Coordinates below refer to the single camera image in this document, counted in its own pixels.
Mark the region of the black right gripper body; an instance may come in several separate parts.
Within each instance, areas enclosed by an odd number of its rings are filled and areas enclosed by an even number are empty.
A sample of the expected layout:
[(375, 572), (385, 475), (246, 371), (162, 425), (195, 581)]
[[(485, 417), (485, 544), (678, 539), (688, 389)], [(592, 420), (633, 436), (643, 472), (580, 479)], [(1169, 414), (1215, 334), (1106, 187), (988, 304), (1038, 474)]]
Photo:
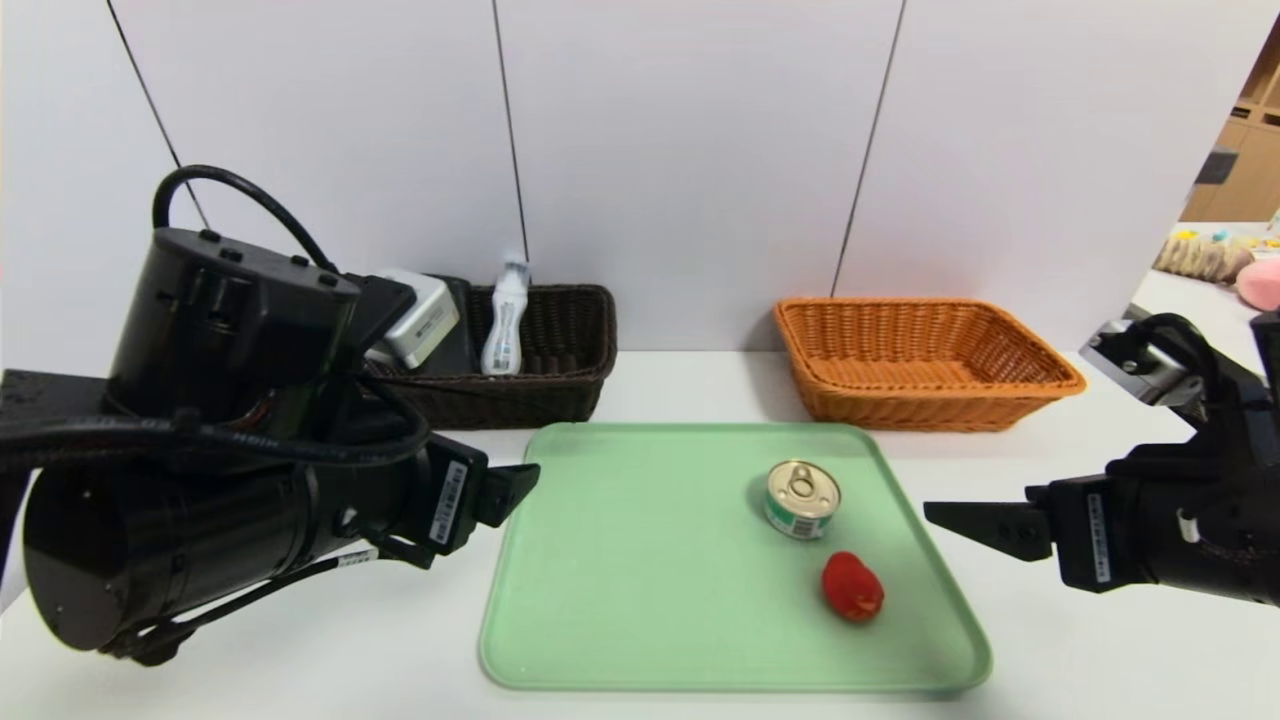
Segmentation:
[(1050, 484), (1065, 585), (1166, 585), (1277, 606), (1277, 479), (1172, 462), (1110, 462)]

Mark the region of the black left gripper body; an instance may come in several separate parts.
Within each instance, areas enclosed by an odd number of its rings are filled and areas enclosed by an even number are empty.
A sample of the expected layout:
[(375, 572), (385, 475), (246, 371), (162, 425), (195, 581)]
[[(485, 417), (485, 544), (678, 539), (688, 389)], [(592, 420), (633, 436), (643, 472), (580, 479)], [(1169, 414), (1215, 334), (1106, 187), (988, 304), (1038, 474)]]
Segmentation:
[(462, 547), (488, 456), (438, 433), (411, 457), (357, 471), (357, 532), (385, 557), (436, 557)]

